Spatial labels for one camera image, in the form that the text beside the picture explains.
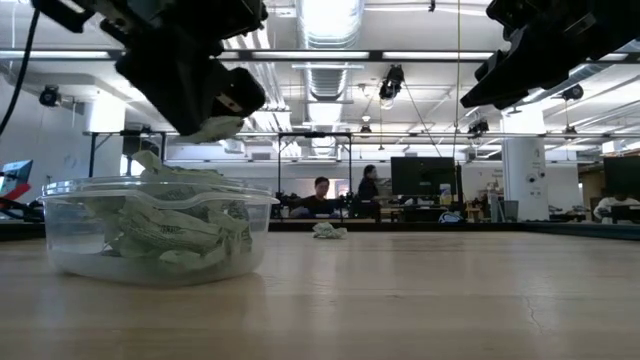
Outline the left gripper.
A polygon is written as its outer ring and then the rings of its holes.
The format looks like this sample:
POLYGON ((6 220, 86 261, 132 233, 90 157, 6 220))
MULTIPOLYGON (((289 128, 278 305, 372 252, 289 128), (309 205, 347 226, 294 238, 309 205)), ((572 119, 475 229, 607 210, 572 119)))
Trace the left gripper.
MULTIPOLYGON (((103 16, 101 28, 127 47, 146 33, 175 31, 211 55, 268 18, 262 0, 94 0, 94 10, 103 16)), ((212 117, 246 118, 265 104, 263 87, 247 69, 231 69, 223 87, 223 65, 208 55, 131 48, 115 68, 181 135, 200 131, 212 117)))

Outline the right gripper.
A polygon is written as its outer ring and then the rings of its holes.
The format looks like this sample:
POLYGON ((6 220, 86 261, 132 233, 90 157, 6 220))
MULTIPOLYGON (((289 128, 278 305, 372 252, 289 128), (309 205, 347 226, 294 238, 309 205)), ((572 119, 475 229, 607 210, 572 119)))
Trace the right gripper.
POLYGON ((640 0, 493 0, 487 15, 503 26, 511 47, 475 71, 477 83, 460 99, 464 108, 504 109, 640 37, 640 0), (497 70, 514 74, 491 74, 497 70))

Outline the clear plastic container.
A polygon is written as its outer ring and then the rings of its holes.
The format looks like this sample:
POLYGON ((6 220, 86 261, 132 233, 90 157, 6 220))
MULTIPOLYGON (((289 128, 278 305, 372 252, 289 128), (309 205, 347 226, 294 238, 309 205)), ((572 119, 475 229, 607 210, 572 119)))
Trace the clear plastic container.
POLYGON ((262 262, 271 209, 269 189, 227 179, 224 184, 145 181, 135 177, 69 180, 44 187, 47 255, 59 271, 112 282, 180 287, 242 276, 262 262), (222 241, 204 254, 144 246, 121 230, 108 239, 105 225, 85 206, 90 197, 124 197, 122 209, 143 213, 175 211, 209 222, 208 212, 224 201, 240 201, 249 212, 253 247, 229 256, 222 241))

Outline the black hanging box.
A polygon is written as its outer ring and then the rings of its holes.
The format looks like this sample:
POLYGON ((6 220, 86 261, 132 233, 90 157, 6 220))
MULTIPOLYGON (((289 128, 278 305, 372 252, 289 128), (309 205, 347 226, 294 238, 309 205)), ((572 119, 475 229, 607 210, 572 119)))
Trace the black hanging box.
POLYGON ((156 138, 127 136, 123 138, 124 156, 132 157, 140 151, 150 151, 155 156, 160 156, 160 144, 156 138))

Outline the white round pillar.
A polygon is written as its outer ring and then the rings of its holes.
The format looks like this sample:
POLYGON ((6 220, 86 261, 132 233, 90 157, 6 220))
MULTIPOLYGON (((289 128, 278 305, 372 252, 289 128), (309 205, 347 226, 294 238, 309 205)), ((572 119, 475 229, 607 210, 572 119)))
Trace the white round pillar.
POLYGON ((502 165, 505 199, 518 202, 520 221, 549 219, 543 111, 528 106, 502 114, 502 165))

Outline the black computer monitor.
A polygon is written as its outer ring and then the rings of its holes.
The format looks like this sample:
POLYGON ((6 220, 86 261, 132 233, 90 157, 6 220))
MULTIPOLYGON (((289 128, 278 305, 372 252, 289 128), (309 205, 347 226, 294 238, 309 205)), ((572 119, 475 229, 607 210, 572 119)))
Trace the black computer monitor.
POLYGON ((434 196, 444 190, 455 194, 457 176, 451 157, 392 157, 392 193, 402 196, 434 196))

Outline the large dark screen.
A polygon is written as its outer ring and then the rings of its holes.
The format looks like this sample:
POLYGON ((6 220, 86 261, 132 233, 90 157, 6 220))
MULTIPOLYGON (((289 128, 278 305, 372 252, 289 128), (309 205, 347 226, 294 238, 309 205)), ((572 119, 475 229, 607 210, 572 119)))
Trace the large dark screen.
POLYGON ((609 193, 640 197, 640 156, 608 157, 603 165, 609 193))

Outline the person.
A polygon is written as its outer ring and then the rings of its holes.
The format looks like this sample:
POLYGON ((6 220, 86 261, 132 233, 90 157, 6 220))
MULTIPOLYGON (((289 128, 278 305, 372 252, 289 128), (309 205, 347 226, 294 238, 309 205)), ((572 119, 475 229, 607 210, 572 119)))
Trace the person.
POLYGON ((597 204, 593 210, 593 215, 602 224, 612 224, 613 218, 611 217, 611 210, 614 206, 630 206, 640 205, 638 200, 629 197, 626 194, 616 194, 609 197, 604 197, 597 204))
POLYGON ((338 207, 335 201, 327 198, 330 181, 326 177, 318 177, 314 181, 315 193, 301 198, 291 210, 292 218, 309 219, 317 217, 338 218, 338 207))
POLYGON ((357 197, 360 201, 359 215, 380 220, 380 196, 377 188, 377 168, 375 165, 366 165, 363 177, 358 186, 357 197))

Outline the tilted computer screen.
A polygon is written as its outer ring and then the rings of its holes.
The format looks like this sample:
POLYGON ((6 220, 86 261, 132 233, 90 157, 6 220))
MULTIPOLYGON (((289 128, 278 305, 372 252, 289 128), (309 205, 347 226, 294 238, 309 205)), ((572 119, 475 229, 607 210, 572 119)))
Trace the tilted computer screen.
POLYGON ((29 176, 32 160, 4 164, 0 169, 0 198, 17 200, 30 189, 29 176))

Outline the black workstation frame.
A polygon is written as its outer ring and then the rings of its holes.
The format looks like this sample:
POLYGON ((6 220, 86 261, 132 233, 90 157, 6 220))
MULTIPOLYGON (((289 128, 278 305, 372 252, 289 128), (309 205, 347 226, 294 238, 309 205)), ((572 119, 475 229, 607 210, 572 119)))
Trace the black workstation frame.
MULTIPOLYGON (((337 137, 344 137, 348 140, 348 147, 347 147, 347 152, 348 152, 348 185, 349 185, 349 191, 348 193, 353 193, 353 155, 352 155, 352 146, 353 146, 353 134, 351 132, 324 132, 324 131, 306 131, 306 132, 278 132, 276 133, 276 137, 277 137, 277 191, 276 191, 276 198, 278 200, 281 200, 283 192, 282 192, 282 185, 281 185, 281 179, 282 179, 282 151, 284 149, 286 149, 289 145, 285 145, 284 147, 282 146, 282 139, 285 137, 291 137, 292 140, 296 140, 298 137, 303 137, 306 139, 320 139, 320 138, 329 138, 329 137, 333 137, 333 138, 337 138, 337 137)), ((339 215, 340 215, 340 222, 344 223, 344 214, 343 214, 343 210, 346 208, 347 210, 349 209, 348 207, 348 203, 345 200, 341 200, 338 202, 340 204, 340 207, 338 208, 339 211, 339 215)))

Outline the silver ventilation duct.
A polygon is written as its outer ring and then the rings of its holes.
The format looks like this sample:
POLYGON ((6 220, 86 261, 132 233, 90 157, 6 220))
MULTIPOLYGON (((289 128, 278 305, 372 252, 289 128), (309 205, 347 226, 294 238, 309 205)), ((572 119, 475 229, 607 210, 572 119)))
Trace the silver ventilation duct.
MULTIPOLYGON (((300 44, 305 50, 346 50, 358 40, 365 0, 296 0, 300 44)), ((307 88, 316 101, 337 101, 345 91, 348 63, 307 64, 307 88)))

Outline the black table frame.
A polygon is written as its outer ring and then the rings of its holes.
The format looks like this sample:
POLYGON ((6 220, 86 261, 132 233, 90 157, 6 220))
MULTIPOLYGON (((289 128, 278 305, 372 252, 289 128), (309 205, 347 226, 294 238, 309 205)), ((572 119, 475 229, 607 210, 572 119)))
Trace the black table frame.
MULTIPOLYGON (((352 232, 527 232, 603 238, 615 240, 640 241, 640 225, 605 225, 589 223, 522 222, 522 223, 333 223, 352 232)), ((42 223, 24 223, 18 221, 0 221, 0 242, 22 241, 44 238, 45 226, 42 223)))

